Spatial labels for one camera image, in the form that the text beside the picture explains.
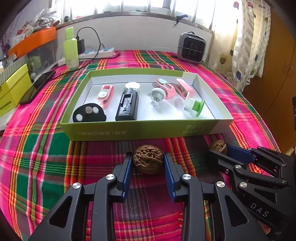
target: yellow shoe box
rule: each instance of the yellow shoe box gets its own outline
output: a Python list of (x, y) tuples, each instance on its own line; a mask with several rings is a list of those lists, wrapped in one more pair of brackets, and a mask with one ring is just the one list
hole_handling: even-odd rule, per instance
[(31, 85), (28, 67), (24, 64), (0, 86), (0, 116), (15, 108)]

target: striped tablecloth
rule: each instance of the striped tablecloth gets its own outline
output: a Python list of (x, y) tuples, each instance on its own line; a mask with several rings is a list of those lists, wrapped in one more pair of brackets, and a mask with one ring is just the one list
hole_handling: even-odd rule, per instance
[[(114, 59), (100, 60), (73, 74), (50, 81), (29, 105), (19, 106), (0, 143), (0, 209), (15, 232), (27, 240), (74, 182), (89, 184), (122, 163), (127, 151), (151, 144), (169, 151), (186, 173), (214, 183), (220, 173), (209, 170), (205, 154), (214, 139), (243, 148), (258, 145), (278, 150), (261, 117), (248, 101), (205, 64), (181, 62), (171, 53), (120, 51)], [(110, 68), (162, 68), (198, 73), (234, 118), (222, 134), (150, 140), (72, 142), (59, 122), (83, 77), (91, 70)], [(56, 76), (65, 72), (57, 69)], [(255, 167), (250, 168), (261, 173)], [(128, 199), (114, 205), (116, 240), (180, 240), (183, 204), (168, 195), (164, 173), (133, 172)], [(206, 212), (209, 227), (209, 216)], [(87, 239), (90, 235), (88, 221)]]

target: white power strip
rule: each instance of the white power strip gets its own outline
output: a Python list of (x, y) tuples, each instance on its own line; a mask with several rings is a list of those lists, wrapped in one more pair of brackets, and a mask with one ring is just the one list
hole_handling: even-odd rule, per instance
[[(94, 58), (96, 56), (97, 50), (93, 51), (85, 51), (84, 53), (78, 55), (79, 59), (82, 58)], [(99, 51), (98, 55), (96, 58), (108, 58), (108, 57), (113, 57), (114, 55), (114, 48), (105, 48)], [(58, 65), (64, 65), (66, 63), (65, 58), (61, 58), (58, 62)]]

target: white curtain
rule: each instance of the white curtain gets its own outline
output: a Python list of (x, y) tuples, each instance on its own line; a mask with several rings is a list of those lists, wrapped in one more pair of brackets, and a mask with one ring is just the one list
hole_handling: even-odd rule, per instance
[(255, 75), (262, 76), (270, 22), (263, 0), (216, 2), (208, 65), (240, 92)]

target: pink plastic clip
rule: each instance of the pink plastic clip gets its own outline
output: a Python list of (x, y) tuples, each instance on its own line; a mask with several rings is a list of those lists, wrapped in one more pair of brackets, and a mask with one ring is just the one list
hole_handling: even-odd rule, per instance
[(109, 106), (111, 99), (113, 97), (113, 94), (114, 94), (113, 85), (103, 85), (97, 97), (97, 99), (101, 101), (99, 103), (99, 106), (102, 107), (102, 109), (105, 109)]
[(176, 95), (175, 88), (168, 82), (166, 82), (164, 79), (158, 78), (157, 83), (160, 85), (160, 88), (162, 88), (165, 91), (166, 99), (173, 98)]
[(180, 85), (174, 85), (176, 91), (178, 94), (183, 98), (186, 99), (187, 93), (189, 92), (189, 97), (192, 98), (194, 96), (194, 91), (184, 80), (177, 79), (177, 82)]

